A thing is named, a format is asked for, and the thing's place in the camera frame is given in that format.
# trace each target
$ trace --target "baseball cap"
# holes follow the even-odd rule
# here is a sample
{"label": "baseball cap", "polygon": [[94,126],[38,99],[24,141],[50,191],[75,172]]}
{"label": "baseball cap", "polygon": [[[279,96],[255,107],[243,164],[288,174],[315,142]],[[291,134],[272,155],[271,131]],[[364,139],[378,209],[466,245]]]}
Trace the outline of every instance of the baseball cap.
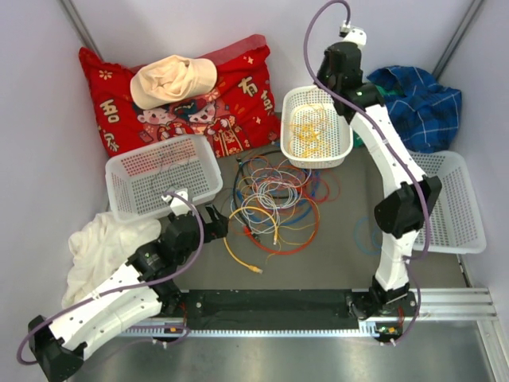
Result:
{"label": "baseball cap", "polygon": [[216,81],[212,61],[173,55],[141,68],[130,81],[130,94],[138,107],[149,110],[208,93]]}

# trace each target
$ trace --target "blue checkered cloth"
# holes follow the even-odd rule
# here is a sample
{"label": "blue checkered cloth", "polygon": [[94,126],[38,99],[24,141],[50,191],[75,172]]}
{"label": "blue checkered cloth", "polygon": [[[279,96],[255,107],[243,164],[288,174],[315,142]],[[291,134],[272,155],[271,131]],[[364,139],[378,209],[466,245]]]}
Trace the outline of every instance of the blue checkered cloth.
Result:
{"label": "blue checkered cloth", "polygon": [[414,66],[381,68],[367,78],[386,91],[399,93],[383,97],[407,149],[434,153],[449,148],[460,126],[460,90],[441,86],[427,71]]}

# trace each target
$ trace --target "white towel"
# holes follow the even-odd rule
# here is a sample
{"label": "white towel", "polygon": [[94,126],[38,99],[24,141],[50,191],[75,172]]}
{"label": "white towel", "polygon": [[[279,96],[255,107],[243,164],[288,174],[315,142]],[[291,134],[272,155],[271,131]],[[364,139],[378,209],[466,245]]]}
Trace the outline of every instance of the white towel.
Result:
{"label": "white towel", "polygon": [[74,266],[67,277],[68,289],[62,306],[67,308],[92,292],[138,247],[157,239],[160,233],[159,220],[122,224],[114,219],[112,212],[95,215],[93,221],[69,238]]}

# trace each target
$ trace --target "white wall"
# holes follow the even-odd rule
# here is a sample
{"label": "white wall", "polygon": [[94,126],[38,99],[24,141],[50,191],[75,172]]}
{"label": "white wall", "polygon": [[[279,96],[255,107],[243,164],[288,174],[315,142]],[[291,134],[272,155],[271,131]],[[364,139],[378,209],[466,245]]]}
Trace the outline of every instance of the white wall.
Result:
{"label": "white wall", "polygon": [[0,34],[0,380],[42,381],[38,366],[16,363],[17,344],[32,318],[60,308],[67,239],[104,204],[106,156],[80,42],[57,2],[10,2]]}
{"label": "white wall", "polygon": [[[302,42],[312,16],[325,0],[74,0],[106,60],[135,66],[171,54],[197,57],[247,37],[267,37],[269,69],[281,110],[283,96],[309,84]],[[389,64],[432,71],[456,30],[467,0],[351,0],[352,24],[367,32],[366,74]],[[338,41],[346,13],[329,8],[310,39],[318,69],[323,52]]]}
{"label": "white wall", "polygon": [[466,256],[474,281],[489,287],[509,334],[509,2],[491,0],[472,26],[441,81],[463,91],[453,149],[472,175],[488,246]]}

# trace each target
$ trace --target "chinese character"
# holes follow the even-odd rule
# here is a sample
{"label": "chinese character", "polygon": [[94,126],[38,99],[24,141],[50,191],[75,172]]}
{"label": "chinese character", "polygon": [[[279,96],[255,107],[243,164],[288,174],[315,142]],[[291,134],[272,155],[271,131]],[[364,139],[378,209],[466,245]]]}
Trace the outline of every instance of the chinese character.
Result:
{"label": "chinese character", "polygon": [[255,84],[250,82],[253,80],[253,77],[249,76],[246,78],[243,78],[242,81],[240,81],[239,88],[242,88],[242,91],[244,94],[249,94],[250,97],[254,96],[256,93],[258,93],[258,88]]}
{"label": "chinese character", "polygon": [[115,136],[112,133],[105,134],[104,139],[106,139],[108,149],[114,151],[115,153],[119,150],[119,145],[117,145],[115,142]]}
{"label": "chinese character", "polygon": [[262,93],[263,106],[265,107],[265,110],[270,110],[274,107],[274,105],[272,104],[270,98],[267,97],[267,93],[268,93],[267,90],[264,90]]}
{"label": "chinese character", "polygon": [[112,99],[104,101],[99,106],[101,107],[101,109],[103,109],[104,115],[107,115],[109,123],[115,123],[120,120],[120,117],[117,115],[119,111],[117,110],[117,107],[113,104]]}

